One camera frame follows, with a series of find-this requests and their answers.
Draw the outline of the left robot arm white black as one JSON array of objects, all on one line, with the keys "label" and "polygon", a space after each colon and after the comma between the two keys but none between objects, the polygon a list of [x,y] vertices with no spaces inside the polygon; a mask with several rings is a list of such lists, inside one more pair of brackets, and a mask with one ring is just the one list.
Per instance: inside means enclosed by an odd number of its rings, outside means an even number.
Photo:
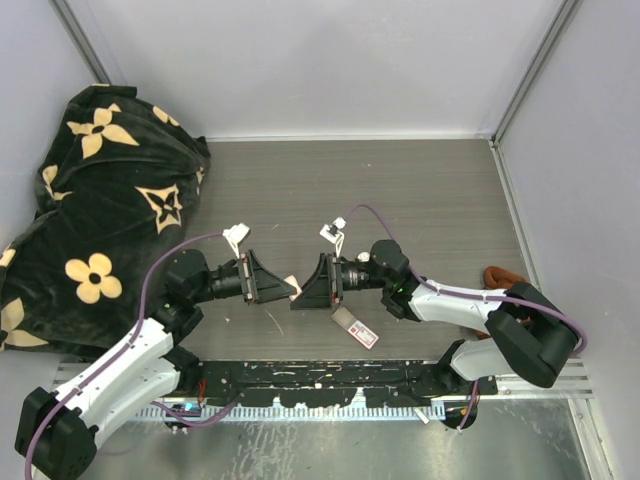
[{"label": "left robot arm white black", "polygon": [[180,343],[203,318],[203,302],[240,297],[248,304],[296,292],[253,251],[210,269],[202,252],[183,250],[170,262],[164,290],[145,317],[111,349],[54,392],[24,400],[14,448],[25,476],[77,479],[109,437],[145,405],[174,392],[194,393],[199,361]]}]

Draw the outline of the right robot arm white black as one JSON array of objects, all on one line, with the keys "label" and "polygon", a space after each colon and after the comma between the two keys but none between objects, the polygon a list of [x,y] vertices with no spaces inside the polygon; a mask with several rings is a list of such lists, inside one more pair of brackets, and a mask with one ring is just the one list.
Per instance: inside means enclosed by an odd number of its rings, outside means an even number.
[{"label": "right robot arm white black", "polygon": [[453,343],[439,362],[444,390],[459,394],[473,381],[516,374],[528,383],[554,385],[585,340],[535,287],[474,290],[418,276],[400,245],[375,242],[366,256],[320,256],[311,277],[292,300],[294,310],[337,309],[348,291],[380,290],[386,311],[401,320],[441,322],[482,333]]}]

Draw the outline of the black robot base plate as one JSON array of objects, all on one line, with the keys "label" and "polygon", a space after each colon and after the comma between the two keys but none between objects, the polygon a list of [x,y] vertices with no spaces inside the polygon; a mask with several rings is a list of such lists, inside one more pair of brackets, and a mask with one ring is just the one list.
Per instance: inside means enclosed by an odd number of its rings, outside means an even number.
[{"label": "black robot base plate", "polygon": [[365,406],[429,406],[437,398],[466,398],[473,383],[439,363],[424,360],[206,361],[162,398],[202,399],[208,406],[232,401],[245,407],[349,405],[358,393]]}]

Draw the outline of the red white staple box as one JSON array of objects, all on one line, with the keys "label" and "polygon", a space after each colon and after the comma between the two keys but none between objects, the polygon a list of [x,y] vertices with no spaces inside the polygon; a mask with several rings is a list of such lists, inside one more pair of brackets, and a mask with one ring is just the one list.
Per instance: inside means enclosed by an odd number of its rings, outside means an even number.
[{"label": "red white staple box", "polygon": [[367,350],[371,350],[379,340],[379,336],[373,330],[343,306],[334,310],[331,318]]}]

